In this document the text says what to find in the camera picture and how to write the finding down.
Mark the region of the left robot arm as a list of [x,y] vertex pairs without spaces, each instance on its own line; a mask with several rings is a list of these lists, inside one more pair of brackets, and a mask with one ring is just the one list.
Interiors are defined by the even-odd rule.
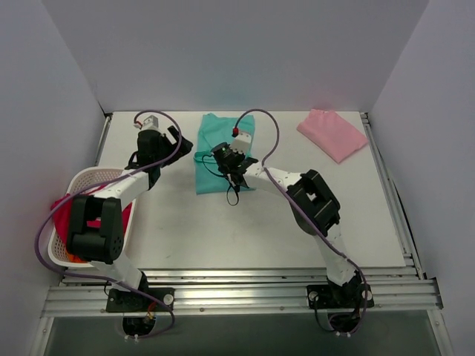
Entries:
[[107,280],[125,289],[123,303],[133,311],[149,304],[150,293],[146,276],[123,251],[123,211],[154,187],[164,167],[189,154],[192,147],[192,142],[174,126],[165,133],[156,127],[142,129],[137,150],[121,174],[100,184],[97,191],[72,199],[67,252],[95,266]]

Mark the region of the teal t shirt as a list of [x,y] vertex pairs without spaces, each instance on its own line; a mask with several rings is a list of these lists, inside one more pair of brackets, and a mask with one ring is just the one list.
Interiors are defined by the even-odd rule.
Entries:
[[203,115],[194,154],[197,195],[226,192],[228,189],[228,182],[222,177],[217,177],[217,174],[221,173],[217,169],[216,161],[211,157],[211,149],[223,142],[232,142],[232,129],[237,120],[237,117],[217,116],[214,113]]

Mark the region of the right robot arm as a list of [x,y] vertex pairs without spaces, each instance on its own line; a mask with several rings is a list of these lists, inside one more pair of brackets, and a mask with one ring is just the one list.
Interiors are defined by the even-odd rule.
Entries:
[[326,266],[330,299],[336,305],[346,306],[356,297],[369,297],[367,279],[349,258],[341,237],[341,205],[317,171],[293,173],[270,168],[225,142],[215,146],[211,154],[236,192],[254,188],[287,200],[298,227],[317,242]]

